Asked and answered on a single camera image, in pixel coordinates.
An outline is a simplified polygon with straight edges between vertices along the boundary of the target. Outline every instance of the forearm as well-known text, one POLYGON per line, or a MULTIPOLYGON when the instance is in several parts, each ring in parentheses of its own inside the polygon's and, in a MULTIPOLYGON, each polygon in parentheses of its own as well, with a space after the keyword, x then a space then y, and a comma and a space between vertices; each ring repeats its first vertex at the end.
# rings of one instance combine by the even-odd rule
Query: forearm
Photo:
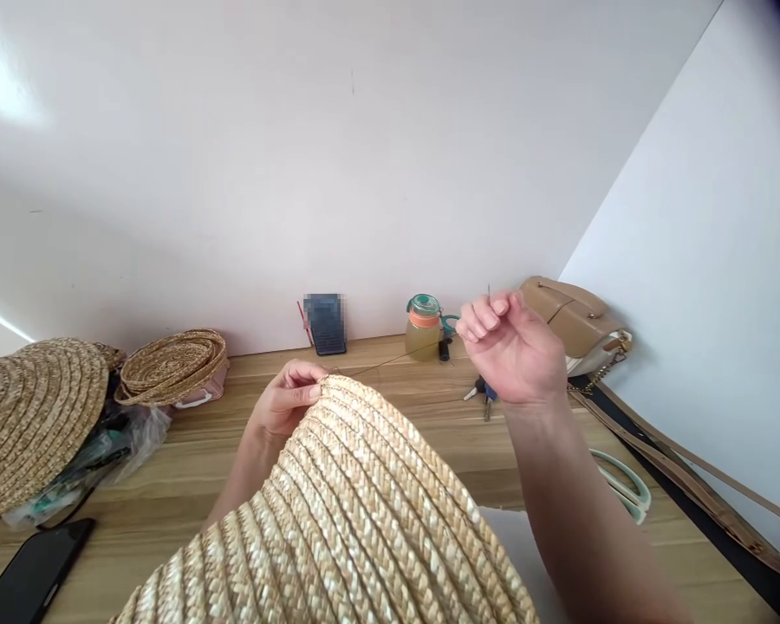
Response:
POLYGON ((689 621, 565 395, 551 408, 505 409, 537 547, 573 621, 689 621))
POLYGON ((246 429, 228 480, 201 530, 206 530, 222 520, 229 512, 250 501, 260 491, 285 444, 286 438, 268 435, 252 428, 246 429))

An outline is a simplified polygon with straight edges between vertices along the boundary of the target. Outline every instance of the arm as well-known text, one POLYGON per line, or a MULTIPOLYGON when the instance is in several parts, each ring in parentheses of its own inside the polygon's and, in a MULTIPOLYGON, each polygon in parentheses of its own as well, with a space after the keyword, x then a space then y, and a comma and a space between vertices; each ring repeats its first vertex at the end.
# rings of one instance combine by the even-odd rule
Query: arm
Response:
POLYGON ((225 487, 201 530, 222 520, 260 491, 286 440, 309 406, 320 398, 317 382, 325 374, 326 369, 317 364, 292 360, 263 390, 245 426, 225 487))
POLYGON ((562 344, 543 319, 503 293, 464 306, 457 331, 504 404, 537 547, 572 620, 690 621, 595 466, 569 408, 562 344))

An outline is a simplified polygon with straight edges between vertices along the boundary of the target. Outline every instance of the teal object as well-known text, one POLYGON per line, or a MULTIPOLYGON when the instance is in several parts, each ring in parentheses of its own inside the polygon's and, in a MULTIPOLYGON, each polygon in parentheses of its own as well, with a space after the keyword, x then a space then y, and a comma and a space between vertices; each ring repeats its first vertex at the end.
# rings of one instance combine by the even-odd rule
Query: teal object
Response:
POLYGON ((607 480, 609 486, 613 488, 615 495, 619 498, 619 500, 621 500, 622 503, 624 503, 624 506, 627 507, 627 511, 630 512, 630 516, 633 517, 635 523, 643 523, 644 518, 647 517, 647 512, 650 510, 650 503, 653 501, 653 496, 650 494, 650 488, 647 487, 644 481, 641 480, 641 477, 633 472, 633 470, 628 465, 623 464, 612 455, 607 455, 605 452, 597 451, 596 449, 589 449, 589 452, 591 452, 596 457, 609 462, 625 475, 630 477, 630 480, 633 482, 633 485, 637 490, 636 492, 630 490, 621 481, 598 466, 598 470, 601 471, 601 474, 607 480))
POLYGON ((406 312, 410 312, 410 308, 414 305, 413 300, 415 300, 415 305, 417 308, 434 309, 435 306, 435 309, 439 311, 439 318, 442 320, 442 329, 445 330, 446 339, 450 338, 451 334, 456 332, 455 328, 448 325, 448 321, 450 320, 458 321, 459 317, 456 315, 443 315, 442 305, 439 303, 439 299, 437 299, 435 296, 428 295, 426 293, 419 293, 418 295, 412 296, 410 300, 407 302, 407 309, 405 310, 406 312))

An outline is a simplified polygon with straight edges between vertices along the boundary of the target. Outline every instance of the wooden desk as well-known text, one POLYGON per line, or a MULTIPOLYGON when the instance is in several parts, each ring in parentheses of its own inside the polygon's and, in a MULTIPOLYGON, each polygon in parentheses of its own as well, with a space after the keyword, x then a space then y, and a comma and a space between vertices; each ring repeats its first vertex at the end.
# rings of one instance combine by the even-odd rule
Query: wooden desk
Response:
MULTIPOLYGON (((326 358, 300 349, 233 359, 224 397, 181 413, 165 444, 136 474, 114 488, 97 491, 78 514, 96 518, 98 528, 45 624, 107 621, 138 584, 191 539, 223 486, 251 408, 286 361, 294 357, 320 361, 355 375, 403 353, 403 337, 389 336, 352 341, 347 354, 326 358)), ((485 423, 482 400, 462 401, 477 372, 462 341, 454 341, 451 354, 447 363, 403 357, 356 379, 384 394, 419 428, 479 504, 522 509, 502 413, 495 404, 492 421, 485 423)), ((653 507, 644 530, 696 621, 777 621, 615 436, 580 407, 575 413, 590 446, 629 465, 651 488, 653 507)), ((0 520, 0 572, 28 535, 10 532, 0 520)))

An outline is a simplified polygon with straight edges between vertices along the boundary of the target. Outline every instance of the smartphone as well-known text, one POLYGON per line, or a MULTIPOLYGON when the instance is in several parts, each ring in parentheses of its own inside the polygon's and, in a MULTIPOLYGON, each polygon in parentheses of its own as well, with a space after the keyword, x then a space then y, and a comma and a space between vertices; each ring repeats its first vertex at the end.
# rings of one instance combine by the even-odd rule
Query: smartphone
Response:
POLYGON ((303 308, 309 319, 309 331, 318 355, 334 355, 347 352, 347 333, 344 330, 344 314, 341 295, 306 295, 303 308))
POLYGON ((0 575, 0 622, 38 624, 94 528, 86 518, 26 540, 0 575))

